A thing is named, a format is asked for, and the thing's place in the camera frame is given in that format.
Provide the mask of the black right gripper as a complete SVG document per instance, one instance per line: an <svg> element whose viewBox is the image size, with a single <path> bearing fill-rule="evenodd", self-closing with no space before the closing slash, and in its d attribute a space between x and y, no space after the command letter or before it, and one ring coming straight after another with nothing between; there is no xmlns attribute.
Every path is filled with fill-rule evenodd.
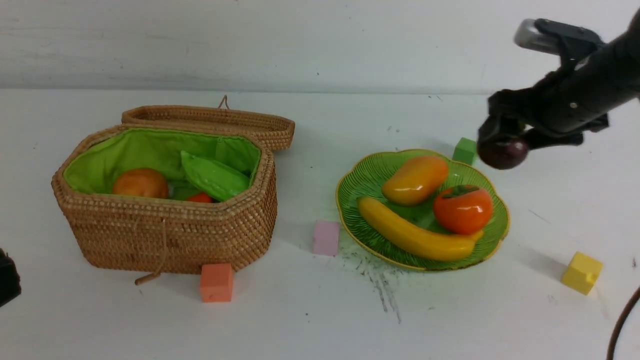
<svg viewBox="0 0 640 360"><path fill-rule="evenodd" d="M523 151L524 138L579 138L610 126L601 75L587 64L560 66L529 88L501 89L487 100L478 129L482 151Z"/></svg>

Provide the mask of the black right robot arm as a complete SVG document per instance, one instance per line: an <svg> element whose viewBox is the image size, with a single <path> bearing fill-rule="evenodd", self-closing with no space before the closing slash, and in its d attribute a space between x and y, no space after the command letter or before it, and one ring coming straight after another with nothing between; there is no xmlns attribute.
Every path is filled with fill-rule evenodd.
<svg viewBox="0 0 640 360"><path fill-rule="evenodd" d="M638 17L608 43L585 27L546 18L523 20L513 40L523 49L557 56L560 66L531 87L490 96L478 146L578 146L585 132L610 126L611 110L639 97Z"/></svg>

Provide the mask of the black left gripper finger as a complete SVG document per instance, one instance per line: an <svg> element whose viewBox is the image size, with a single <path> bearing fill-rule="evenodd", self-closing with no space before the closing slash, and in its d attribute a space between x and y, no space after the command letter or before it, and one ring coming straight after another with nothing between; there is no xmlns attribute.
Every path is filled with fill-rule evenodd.
<svg viewBox="0 0 640 360"><path fill-rule="evenodd" d="M14 260L0 249L0 307L22 294L21 279Z"/></svg>

